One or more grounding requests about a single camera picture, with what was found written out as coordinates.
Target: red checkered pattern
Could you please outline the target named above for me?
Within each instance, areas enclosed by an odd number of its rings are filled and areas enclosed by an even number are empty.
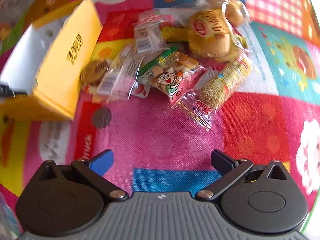
[[[245,0],[252,20],[302,36],[301,0]]]

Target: metal screw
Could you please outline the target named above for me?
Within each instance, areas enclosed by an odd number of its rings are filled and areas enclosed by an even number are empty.
[[[200,198],[211,198],[213,197],[214,193],[210,190],[200,190],[198,192],[198,197]]]
[[[111,191],[110,196],[113,198],[123,198],[125,197],[125,192],[123,190],[113,190]]]

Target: barcode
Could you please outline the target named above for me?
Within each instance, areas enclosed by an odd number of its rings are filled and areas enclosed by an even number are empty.
[[[136,40],[138,53],[152,50],[152,42],[149,36]]]
[[[99,95],[111,95],[111,91],[113,88],[114,83],[118,77],[118,73],[110,73],[103,78],[98,88],[97,94]]]

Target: yellow box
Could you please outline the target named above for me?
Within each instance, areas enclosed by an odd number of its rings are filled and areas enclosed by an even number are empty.
[[[0,112],[18,121],[72,120],[80,72],[101,29],[92,0],[68,3],[34,21],[0,75],[0,84],[27,95],[0,99]]]

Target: cartoon boy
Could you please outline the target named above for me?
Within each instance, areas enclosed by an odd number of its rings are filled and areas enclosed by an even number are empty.
[[[178,90],[178,86],[180,85],[178,82],[182,79],[182,72],[178,73],[170,73],[164,72],[158,77],[158,84],[164,85],[166,92],[172,100],[173,95],[180,95],[180,91]]]

